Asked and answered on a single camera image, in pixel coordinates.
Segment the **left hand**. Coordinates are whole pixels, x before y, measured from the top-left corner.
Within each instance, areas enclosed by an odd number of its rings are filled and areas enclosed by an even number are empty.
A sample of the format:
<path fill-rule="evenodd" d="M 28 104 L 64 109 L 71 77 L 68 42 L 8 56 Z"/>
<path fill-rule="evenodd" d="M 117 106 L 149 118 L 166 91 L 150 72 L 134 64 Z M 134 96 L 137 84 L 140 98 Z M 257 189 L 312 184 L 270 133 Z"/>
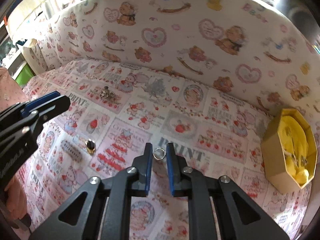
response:
<path fill-rule="evenodd" d="M 22 220 L 27 215 L 27 197 L 23 186 L 16 175 L 9 181 L 4 193 L 7 194 L 7 200 L 5 201 L 5 207 L 7 214 L 4 214 L 4 219 L 9 225 L 13 225 L 13 229 L 17 229 L 20 232 L 26 232 L 27 226 L 18 226 L 15 220 Z"/>

